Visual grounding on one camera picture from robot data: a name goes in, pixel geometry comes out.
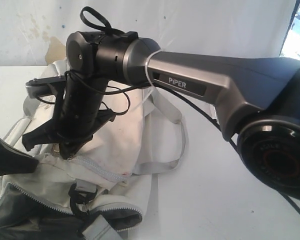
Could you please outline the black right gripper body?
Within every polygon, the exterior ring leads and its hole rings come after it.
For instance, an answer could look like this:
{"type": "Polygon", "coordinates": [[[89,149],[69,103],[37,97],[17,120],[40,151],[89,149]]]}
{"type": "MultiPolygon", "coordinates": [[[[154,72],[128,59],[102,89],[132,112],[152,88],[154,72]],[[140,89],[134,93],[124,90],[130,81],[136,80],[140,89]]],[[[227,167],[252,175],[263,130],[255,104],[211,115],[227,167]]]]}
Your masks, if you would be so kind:
{"type": "Polygon", "coordinates": [[[108,78],[77,75],[52,78],[55,86],[62,86],[65,96],[53,130],[53,143],[88,142],[95,132],[95,121],[104,97],[108,78]]]}

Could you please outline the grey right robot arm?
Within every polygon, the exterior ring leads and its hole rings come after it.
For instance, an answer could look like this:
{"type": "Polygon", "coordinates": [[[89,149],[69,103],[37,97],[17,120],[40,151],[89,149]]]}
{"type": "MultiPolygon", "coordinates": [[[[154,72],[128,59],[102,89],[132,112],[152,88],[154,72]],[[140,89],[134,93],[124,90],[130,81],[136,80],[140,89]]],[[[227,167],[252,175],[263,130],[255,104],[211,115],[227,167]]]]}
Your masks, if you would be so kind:
{"type": "Polygon", "coordinates": [[[237,135],[245,167],[263,184],[300,200],[300,61],[162,51],[130,31],[77,31],[66,41],[64,76],[30,80],[31,98],[54,95],[52,118],[22,136],[27,151],[60,144],[73,156],[115,114],[101,110],[109,81],[154,85],[213,105],[225,141],[237,135]]]}

